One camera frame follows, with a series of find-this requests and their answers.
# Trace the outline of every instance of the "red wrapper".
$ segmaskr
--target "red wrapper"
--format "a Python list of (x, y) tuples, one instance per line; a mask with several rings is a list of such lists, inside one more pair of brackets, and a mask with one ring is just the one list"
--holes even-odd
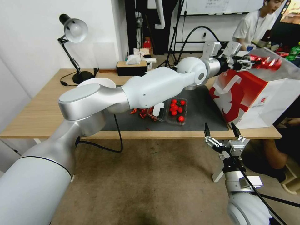
[(255, 62), (252, 68), (256, 68), (256, 69), (278, 70), (282, 64), (281, 59), (271, 60), (270, 57), (260, 57), (251, 54), (250, 54), (250, 59), (251, 61)]

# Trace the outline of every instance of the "paper bag handle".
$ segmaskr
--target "paper bag handle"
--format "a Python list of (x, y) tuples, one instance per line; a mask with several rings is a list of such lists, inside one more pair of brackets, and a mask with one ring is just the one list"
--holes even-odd
[(238, 75), (235, 75), (229, 82), (228, 84), (224, 87), (224, 88), (221, 88), (221, 85), (220, 85), (220, 82), (219, 82), (219, 78), (216, 79), (215, 83), (213, 84), (213, 87), (216, 89), (216, 91), (219, 93), (219, 94), (226, 94), (229, 92), (229, 90), (232, 88), (232, 86), (235, 84), (235, 83), (240, 83), (241, 82), (241, 77), (238, 76)]

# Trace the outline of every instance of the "lamp shade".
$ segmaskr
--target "lamp shade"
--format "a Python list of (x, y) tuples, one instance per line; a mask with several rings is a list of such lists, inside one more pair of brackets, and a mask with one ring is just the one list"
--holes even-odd
[(72, 19), (67, 14), (61, 14), (59, 20), (63, 24), (63, 30), (69, 41), (78, 43), (86, 38), (88, 26), (82, 20)]

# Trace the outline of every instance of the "green bottle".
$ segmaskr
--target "green bottle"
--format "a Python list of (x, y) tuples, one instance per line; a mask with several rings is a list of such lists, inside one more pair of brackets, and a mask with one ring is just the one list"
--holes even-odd
[(293, 61), (299, 53), (300, 53), (300, 42), (298, 43), (297, 46), (292, 47), (292, 49), (291, 49), (289, 55), (286, 57), (286, 59), (288, 61)]

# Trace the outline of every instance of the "monitor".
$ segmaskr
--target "monitor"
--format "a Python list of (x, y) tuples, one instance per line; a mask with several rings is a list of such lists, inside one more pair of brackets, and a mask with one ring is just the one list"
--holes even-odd
[(270, 41), (290, 47), (300, 41), (300, 0), (287, 0), (272, 30)]

